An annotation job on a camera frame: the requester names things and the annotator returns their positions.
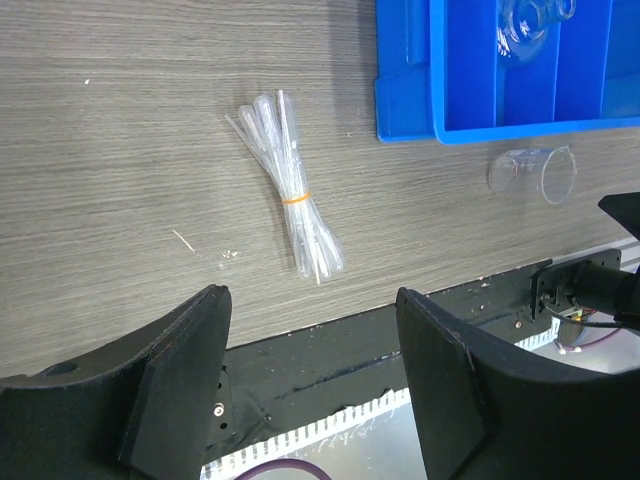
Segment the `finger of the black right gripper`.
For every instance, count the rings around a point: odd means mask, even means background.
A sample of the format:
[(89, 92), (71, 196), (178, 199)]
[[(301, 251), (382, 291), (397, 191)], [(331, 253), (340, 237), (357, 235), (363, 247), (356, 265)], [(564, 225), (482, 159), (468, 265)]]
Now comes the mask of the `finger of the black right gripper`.
[(640, 238), (640, 193), (606, 195), (598, 207), (635, 238)]

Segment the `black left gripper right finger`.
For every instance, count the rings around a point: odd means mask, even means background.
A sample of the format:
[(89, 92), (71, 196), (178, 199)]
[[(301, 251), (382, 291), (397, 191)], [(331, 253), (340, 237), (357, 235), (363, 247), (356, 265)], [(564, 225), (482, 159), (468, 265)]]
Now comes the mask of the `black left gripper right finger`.
[(396, 320), (429, 478), (638, 477), (637, 371), (547, 359), (406, 288)]

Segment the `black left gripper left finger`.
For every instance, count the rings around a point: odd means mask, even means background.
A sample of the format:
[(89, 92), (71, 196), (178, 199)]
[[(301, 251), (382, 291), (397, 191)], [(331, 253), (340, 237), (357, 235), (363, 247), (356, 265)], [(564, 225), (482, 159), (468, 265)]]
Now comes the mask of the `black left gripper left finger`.
[(2, 478), (199, 478), (231, 310), (209, 285), (96, 350), (2, 379)]

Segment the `tall clear glass beaker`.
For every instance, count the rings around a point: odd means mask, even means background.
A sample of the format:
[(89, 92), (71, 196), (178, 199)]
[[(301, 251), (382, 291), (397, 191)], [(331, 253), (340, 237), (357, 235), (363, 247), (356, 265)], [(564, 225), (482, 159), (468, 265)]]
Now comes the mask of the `tall clear glass beaker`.
[(487, 183), (496, 195), (561, 205), (571, 195), (576, 176), (577, 162), (569, 146), (516, 149), (489, 165)]

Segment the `wide clear glass beaker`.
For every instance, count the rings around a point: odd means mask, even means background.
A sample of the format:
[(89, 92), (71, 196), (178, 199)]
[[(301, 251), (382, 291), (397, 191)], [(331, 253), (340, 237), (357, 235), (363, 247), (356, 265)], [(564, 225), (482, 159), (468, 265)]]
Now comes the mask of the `wide clear glass beaker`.
[(550, 29), (570, 20), (576, 12), (575, 0), (500, 1), (496, 41), (500, 60), (526, 63), (543, 49)]

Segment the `blue divided plastic bin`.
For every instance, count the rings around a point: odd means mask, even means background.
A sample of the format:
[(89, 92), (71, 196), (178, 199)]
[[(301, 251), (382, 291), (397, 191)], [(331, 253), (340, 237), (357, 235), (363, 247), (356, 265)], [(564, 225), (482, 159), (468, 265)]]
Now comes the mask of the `blue divided plastic bin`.
[(635, 127), (639, 5), (569, 1), (518, 61), (503, 1), (380, 1), (375, 112), (384, 142), (446, 145)]

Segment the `bundle of plastic pipettes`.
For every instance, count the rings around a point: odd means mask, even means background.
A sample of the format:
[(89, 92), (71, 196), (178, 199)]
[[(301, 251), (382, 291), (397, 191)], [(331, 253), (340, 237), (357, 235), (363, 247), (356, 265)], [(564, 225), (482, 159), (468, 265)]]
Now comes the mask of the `bundle of plastic pipettes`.
[(328, 282), (344, 270), (345, 255), (312, 197), (291, 98), (262, 94), (238, 108), (237, 120), (225, 119), (276, 188), (299, 276)]

